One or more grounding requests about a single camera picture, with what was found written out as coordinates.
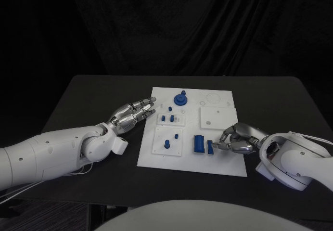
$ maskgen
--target black table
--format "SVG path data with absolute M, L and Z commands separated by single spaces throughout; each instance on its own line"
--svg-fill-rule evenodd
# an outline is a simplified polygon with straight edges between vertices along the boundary
M 294 77 L 75 76 L 43 132 L 106 121 L 122 104 L 149 97 L 152 87 L 230 90 L 240 122 L 268 133 L 291 130 L 333 140 L 317 106 Z M 132 207 L 164 200 L 210 200 L 285 218 L 333 220 L 333 192 L 317 181 L 302 192 L 269 181 L 255 171 L 256 154 L 245 157 L 246 178 L 137 167 L 144 123 L 122 135 L 129 143 L 124 155 L 111 154 L 85 175 L 43 182 L 20 198 Z

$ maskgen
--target floor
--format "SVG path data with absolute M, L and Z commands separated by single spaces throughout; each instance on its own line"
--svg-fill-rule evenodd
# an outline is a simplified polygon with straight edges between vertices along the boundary
M 1 231 L 85 231 L 87 205 L 47 201 L 23 201 L 14 210 L 18 217 L 0 218 Z M 314 231 L 331 231 L 333 223 L 289 219 Z

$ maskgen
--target white robotic arm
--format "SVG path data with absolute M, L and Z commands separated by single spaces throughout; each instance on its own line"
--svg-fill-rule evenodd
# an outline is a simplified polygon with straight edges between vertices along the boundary
M 330 143 L 315 137 L 305 137 Z M 213 147 L 240 154 L 259 151 L 256 171 L 269 180 L 276 179 L 285 186 L 301 191 L 315 179 L 333 191 L 333 157 L 324 147 L 299 134 L 289 132 L 269 136 L 258 128 L 236 123 L 224 130 Z
M 118 137 L 154 110 L 155 98 L 125 104 L 106 123 L 46 132 L 0 148 L 0 190 L 54 179 L 100 161 L 112 151 L 122 154 L 128 142 Z

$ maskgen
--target black backdrop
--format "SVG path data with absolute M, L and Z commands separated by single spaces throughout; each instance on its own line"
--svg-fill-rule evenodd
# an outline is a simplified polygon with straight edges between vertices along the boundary
M 38 133 L 76 74 L 295 76 L 333 125 L 330 0 L 0 4 L 0 146 Z

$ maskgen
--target cable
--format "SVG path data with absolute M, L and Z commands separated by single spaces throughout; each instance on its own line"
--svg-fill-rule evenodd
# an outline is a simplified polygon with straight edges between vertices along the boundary
M 11 197 L 8 197 L 5 200 L 2 200 L 0 202 L 0 204 L 2 204 L 5 201 L 8 201 L 13 197 L 15 197 L 20 193 L 23 193 L 26 190 L 28 190 L 33 186 L 36 186 L 37 184 L 43 183 L 43 181 L 40 181 L 38 183 L 36 183 L 34 185 L 31 185 L 30 187 L 27 187 L 26 189 L 23 189 L 18 193 L 15 193 Z
M 328 140 L 324 140 L 324 139 L 321 139 L 321 138 L 318 138 L 318 137 L 308 136 L 308 135 L 302 135 L 302 134 L 299 134 L 299 133 L 297 133 L 297 132 L 291 132 L 291 131 L 289 131 L 289 134 L 297 135 L 297 136 L 299 136 L 299 137 L 302 137 L 302 138 L 309 138 L 309 139 L 312 139 L 312 140 L 315 140 L 315 141 L 320 141 L 320 142 L 324 142 L 324 143 L 333 145 L 333 143 L 331 143 Z
M 0 196 L 0 198 L 4 197 L 4 196 L 8 195 L 8 194 L 13 194 L 15 191 L 18 191 L 20 189 L 28 187 L 28 186 L 33 185 L 33 184 L 34 184 L 34 183 L 31 183 L 31 184 L 28 184 L 28 185 L 26 185 L 26 186 L 23 186 L 23 187 L 20 187 L 18 189 L 13 190 L 10 193 L 7 193 L 7 194 L 4 194 L 2 196 Z
M 89 168 L 89 170 L 87 170 L 86 172 L 69 173 L 69 174 L 66 174 L 66 175 L 63 175 L 63 176 L 75 176 L 75 175 L 86 174 L 86 173 L 90 171 L 90 169 L 92 169 L 92 165 L 90 165 L 90 168 Z

